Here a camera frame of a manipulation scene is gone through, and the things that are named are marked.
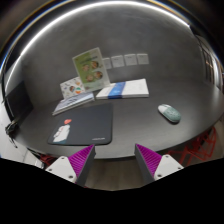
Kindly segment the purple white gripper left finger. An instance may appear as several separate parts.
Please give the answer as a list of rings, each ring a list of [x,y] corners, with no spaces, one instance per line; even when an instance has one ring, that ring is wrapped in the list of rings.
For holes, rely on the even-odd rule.
[[[46,171],[84,187],[95,155],[95,146],[90,145],[69,157],[59,157]]]

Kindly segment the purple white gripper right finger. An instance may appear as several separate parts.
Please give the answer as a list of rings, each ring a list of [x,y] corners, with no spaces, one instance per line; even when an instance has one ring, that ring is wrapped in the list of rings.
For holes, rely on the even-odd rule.
[[[135,145],[134,153],[145,184],[183,169],[172,156],[168,154],[161,156],[140,144]]]

